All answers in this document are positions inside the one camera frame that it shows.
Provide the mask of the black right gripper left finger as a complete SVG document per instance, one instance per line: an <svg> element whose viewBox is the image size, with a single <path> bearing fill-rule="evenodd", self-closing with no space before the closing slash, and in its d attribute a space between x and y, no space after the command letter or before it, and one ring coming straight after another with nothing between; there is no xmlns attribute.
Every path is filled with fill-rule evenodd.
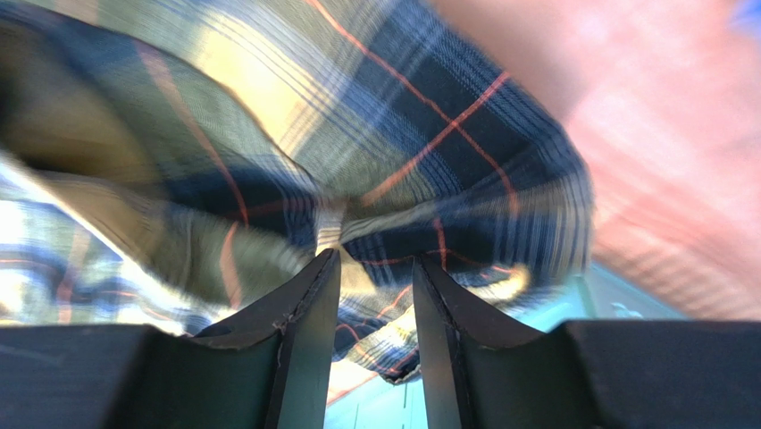
<svg viewBox="0 0 761 429"><path fill-rule="evenodd" d="M340 258L193 337L151 325L1 331L4 428L320 428Z"/></svg>

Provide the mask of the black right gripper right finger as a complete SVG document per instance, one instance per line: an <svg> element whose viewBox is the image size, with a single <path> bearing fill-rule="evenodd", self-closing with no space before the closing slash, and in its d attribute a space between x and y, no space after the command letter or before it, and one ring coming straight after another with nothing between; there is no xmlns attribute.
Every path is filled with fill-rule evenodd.
<svg viewBox="0 0 761 429"><path fill-rule="evenodd" d="M760 325L572 320L542 332L413 269L431 428L757 428Z"/></svg>

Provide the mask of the yellow black plaid shirt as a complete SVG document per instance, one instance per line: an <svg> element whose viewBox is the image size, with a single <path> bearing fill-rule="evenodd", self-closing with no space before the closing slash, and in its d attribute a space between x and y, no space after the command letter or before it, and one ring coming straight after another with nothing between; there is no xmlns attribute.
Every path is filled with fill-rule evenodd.
<svg viewBox="0 0 761 429"><path fill-rule="evenodd" d="M590 258L560 125L421 1L4 1L1 323L192 335L339 252L333 357L420 367L418 256L509 314Z"/></svg>

